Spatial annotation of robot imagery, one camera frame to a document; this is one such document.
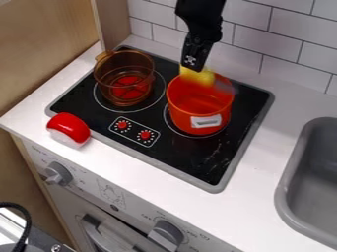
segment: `control panel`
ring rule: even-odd
[[[158,131],[123,116],[114,120],[108,129],[146,148],[152,147],[161,136]]]
[[[148,234],[148,239],[167,251],[241,252],[63,157],[34,144],[24,144],[37,171],[46,177],[46,183],[62,186],[121,220],[132,222],[135,228]]]

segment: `white tile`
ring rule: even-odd
[[[309,13],[311,11],[313,4],[313,0],[250,0],[250,1],[304,13]]]
[[[168,5],[171,7],[175,7],[177,0],[150,0],[150,1],[154,3],[159,3],[159,4],[164,4],[164,5]]]
[[[297,61],[301,42],[242,26],[236,26],[235,45],[290,61]]]
[[[233,30],[234,30],[234,24],[229,22],[223,22],[223,38],[221,39],[221,42],[223,43],[232,43],[233,38]]]
[[[325,92],[330,74],[300,66],[288,61],[264,56],[261,74]]]
[[[230,62],[233,65],[244,67],[257,73],[261,63],[262,55],[252,51],[240,49],[228,44],[214,44],[209,56],[209,62],[220,62],[226,65]]]
[[[300,63],[337,74],[337,50],[305,43]]]
[[[232,43],[234,24],[223,22],[222,27],[223,38],[221,39],[221,42]],[[183,32],[188,32],[188,26],[186,22],[180,17],[177,17],[177,28]]]
[[[270,31],[337,48],[337,22],[275,9]]]
[[[176,48],[182,48],[186,38],[183,31],[173,30],[153,24],[154,41],[164,43]]]
[[[143,0],[128,0],[129,14],[133,18],[175,28],[174,8]]]
[[[130,26],[132,34],[152,39],[151,23],[130,18]]]
[[[330,83],[329,89],[327,90],[327,93],[330,95],[337,96],[337,76],[336,75],[332,77],[332,81]]]
[[[267,30],[271,8],[242,0],[228,0],[223,11],[225,21]]]
[[[188,26],[186,22],[178,16],[176,16],[176,18],[177,18],[177,28],[183,32],[188,32]]]
[[[316,0],[312,13],[315,16],[319,16],[322,18],[337,20],[337,1]]]

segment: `burner ring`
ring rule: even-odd
[[[99,92],[100,90],[98,89],[98,83],[95,83],[94,85],[94,88],[93,88],[93,96],[94,96],[94,99],[95,99],[95,102],[101,106],[102,108],[108,110],[108,111],[111,111],[111,112],[115,112],[115,113],[121,113],[121,114],[128,114],[128,113],[135,113],[135,112],[140,112],[140,111],[143,111],[145,109],[148,109],[152,106],[154,106],[155,104],[157,104],[162,98],[163,96],[165,95],[165,92],[166,92],[166,89],[167,89],[167,82],[166,80],[164,79],[164,77],[157,71],[154,71],[155,74],[157,74],[157,76],[159,76],[158,78],[156,78],[157,80],[159,80],[158,83],[156,83],[155,81],[155,86],[154,86],[154,89],[157,87],[158,89],[163,89],[162,92],[159,94],[159,96],[156,98],[156,100],[154,100],[151,104],[148,104],[148,105],[145,105],[144,107],[141,107],[141,108],[136,108],[134,110],[126,110],[130,107],[122,107],[120,109],[117,109],[116,108],[110,108],[106,105],[104,105],[98,98],[98,95],[97,95],[97,92]],[[144,103],[146,100],[140,102],[139,104],[136,104],[135,106],[140,106],[142,103],[143,104],[146,104]]]
[[[182,137],[185,137],[185,138],[190,138],[190,139],[206,139],[206,138],[214,137],[214,136],[218,135],[219,133],[223,132],[227,128],[227,125],[229,125],[230,120],[231,120],[231,118],[230,118],[227,125],[224,128],[222,128],[221,130],[219,130],[219,131],[217,131],[213,134],[205,135],[205,136],[195,136],[195,135],[190,135],[188,133],[184,133],[183,131],[179,130],[174,125],[174,123],[173,123],[173,121],[172,121],[172,119],[170,118],[170,115],[169,115],[169,104],[168,103],[164,107],[163,118],[164,118],[165,123],[171,129],[171,131],[173,131],[175,134],[177,134],[179,136],[182,136]]]

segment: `white countertop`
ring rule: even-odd
[[[124,44],[172,60],[180,57],[179,49],[136,36],[130,36]],[[5,114],[0,119],[2,127],[244,252],[335,251],[290,229],[276,212],[274,191],[302,127],[316,117],[337,117],[336,97],[212,60],[218,73],[268,90],[276,98],[226,189],[210,194],[95,139],[76,151],[49,137],[45,108],[93,68],[100,52],[97,43]]]

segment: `tile backsplash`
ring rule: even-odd
[[[132,33],[181,48],[176,0],[128,0]],[[337,0],[227,0],[211,58],[337,96]]]

